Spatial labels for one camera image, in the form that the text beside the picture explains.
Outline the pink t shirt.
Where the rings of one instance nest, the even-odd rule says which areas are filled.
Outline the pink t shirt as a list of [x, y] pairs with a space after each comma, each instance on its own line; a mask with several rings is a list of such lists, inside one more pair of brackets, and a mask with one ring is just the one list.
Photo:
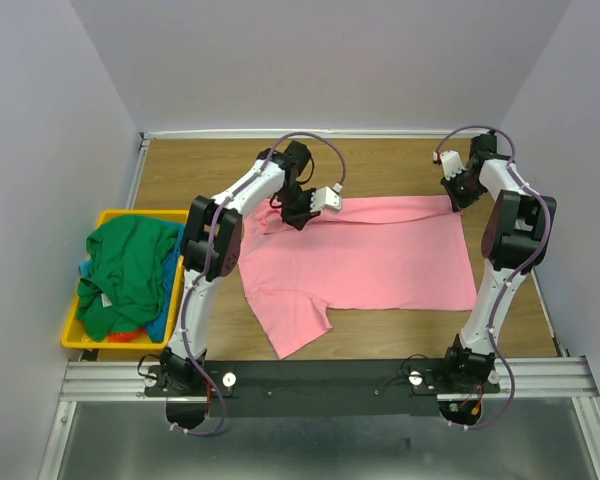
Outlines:
[[326, 334], [327, 311], [469, 311], [476, 287], [448, 197], [348, 198], [302, 230], [262, 202], [238, 260], [247, 302], [278, 358]]

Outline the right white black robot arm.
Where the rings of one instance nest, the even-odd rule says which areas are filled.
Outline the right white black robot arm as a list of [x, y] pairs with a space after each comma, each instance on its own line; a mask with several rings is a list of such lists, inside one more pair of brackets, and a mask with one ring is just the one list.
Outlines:
[[498, 341], [509, 308], [529, 272], [546, 255], [557, 209], [554, 198], [539, 194], [522, 178], [512, 153], [498, 151], [503, 135], [487, 129], [472, 138], [466, 162], [442, 145], [433, 153], [455, 212], [484, 194], [494, 200], [481, 240], [484, 272], [476, 303], [439, 370], [442, 384], [454, 392], [489, 380], [501, 357]]

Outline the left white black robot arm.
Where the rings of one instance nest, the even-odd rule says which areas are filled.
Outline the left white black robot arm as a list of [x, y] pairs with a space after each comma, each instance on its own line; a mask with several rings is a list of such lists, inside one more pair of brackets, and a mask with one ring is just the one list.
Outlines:
[[253, 167], [227, 190], [191, 203], [181, 243], [183, 295], [176, 327], [160, 355], [168, 384], [181, 395], [204, 381], [207, 325], [220, 284], [238, 263], [246, 216], [267, 198], [276, 202], [284, 224], [301, 230], [319, 213], [311, 207], [316, 190], [299, 178], [313, 166], [308, 147], [291, 141], [282, 152], [267, 149]]

